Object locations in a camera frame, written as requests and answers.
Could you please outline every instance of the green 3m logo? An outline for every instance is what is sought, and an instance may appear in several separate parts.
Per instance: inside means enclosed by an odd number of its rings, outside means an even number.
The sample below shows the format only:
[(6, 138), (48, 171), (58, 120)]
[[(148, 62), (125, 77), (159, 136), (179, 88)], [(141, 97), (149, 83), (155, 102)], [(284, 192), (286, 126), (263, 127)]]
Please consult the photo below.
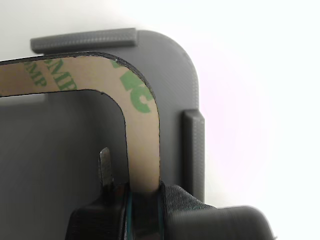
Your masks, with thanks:
[[(60, 91), (77, 90), (77, 85), (70, 72), (60, 70), (64, 65), (62, 59), (48, 59), (43, 62), (46, 64), (46, 68), (49, 70)], [(45, 87), (47, 85), (47, 81), (42, 72), (37, 70), (37, 67), (36, 61), (24, 63), (24, 69), (29, 73), (33, 83), (38, 87)]]
[[(121, 67), (118, 63), (116, 63), (113, 60), (111, 60), (111, 63), (115, 69)], [(120, 80), (126, 91), (131, 90), (130, 98), (135, 109), (144, 114), (150, 113), (150, 108), (146, 103), (141, 102), (141, 97), (145, 97), (147, 101), (151, 101), (154, 98), (151, 95), (148, 87), (145, 86), (144, 82), (130, 70), (123, 74), (120, 77)]]

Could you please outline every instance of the curved adhesive strip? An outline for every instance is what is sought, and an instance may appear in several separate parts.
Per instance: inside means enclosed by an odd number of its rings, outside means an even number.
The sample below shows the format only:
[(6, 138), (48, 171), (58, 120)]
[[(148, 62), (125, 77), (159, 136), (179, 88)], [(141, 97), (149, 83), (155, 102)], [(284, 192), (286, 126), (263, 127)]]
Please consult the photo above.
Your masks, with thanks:
[(130, 188), (139, 193), (156, 191), (160, 182), (159, 114), (144, 81), (126, 66), (101, 56), (41, 58), (0, 65), (0, 95), (74, 90), (109, 95), (125, 120)]

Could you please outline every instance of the gray plastic bracket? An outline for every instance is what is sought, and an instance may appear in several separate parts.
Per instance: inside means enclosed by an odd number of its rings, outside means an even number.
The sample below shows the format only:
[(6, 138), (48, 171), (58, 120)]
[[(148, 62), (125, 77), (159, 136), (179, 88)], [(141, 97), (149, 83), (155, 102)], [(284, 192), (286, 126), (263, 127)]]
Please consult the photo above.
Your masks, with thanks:
[(182, 128), (183, 188), (203, 202), (205, 197), (205, 119), (198, 109), (184, 111)]
[(36, 54), (58, 54), (88, 49), (134, 47), (137, 39), (135, 28), (122, 28), (32, 38), (30, 44)]

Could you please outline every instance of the white background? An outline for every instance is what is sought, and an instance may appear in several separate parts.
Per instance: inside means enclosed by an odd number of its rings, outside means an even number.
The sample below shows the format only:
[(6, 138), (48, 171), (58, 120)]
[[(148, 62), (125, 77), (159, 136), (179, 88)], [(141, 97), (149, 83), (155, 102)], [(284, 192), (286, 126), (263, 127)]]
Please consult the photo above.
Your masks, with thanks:
[(206, 119), (205, 202), (260, 209), (280, 240), (319, 239), (320, 6), (314, 0), (3, 0), (0, 60), (29, 40), (124, 27), (190, 55)]

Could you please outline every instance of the textured plastic surface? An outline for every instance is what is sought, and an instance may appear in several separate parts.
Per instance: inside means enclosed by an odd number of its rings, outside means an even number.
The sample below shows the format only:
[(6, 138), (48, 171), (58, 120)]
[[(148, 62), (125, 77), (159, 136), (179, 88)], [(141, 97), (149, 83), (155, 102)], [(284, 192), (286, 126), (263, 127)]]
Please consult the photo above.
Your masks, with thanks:
[(215, 208), (179, 186), (161, 185), (165, 240), (273, 240), (265, 217), (251, 207)]
[[(135, 47), (110, 47), (98, 50), (130, 62), (148, 79), (159, 112), (161, 179), (166, 184), (185, 187), (182, 114), (185, 110), (199, 108), (199, 83), (191, 59), (172, 39), (145, 30), (137, 31)], [(55, 53), (57, 48), (52, 47), (48, 51)], [(200, 185), (198, 184), (197, 191), (201, 193), (204, 189), (200, 189)]]
[(97, 48), (131, 47), (137, 44), (134, 28), (79, 32), (33, 38), (31, 49), (36, 54), (58, 54)]
[(186, 110), (182, 118), (184, 189), (200, 201), (205, 198), (205, 119), (199, 110)]
[(273, 240), (265, 217), (251, 207), (231, 207), (172, 214), (166, 240)]

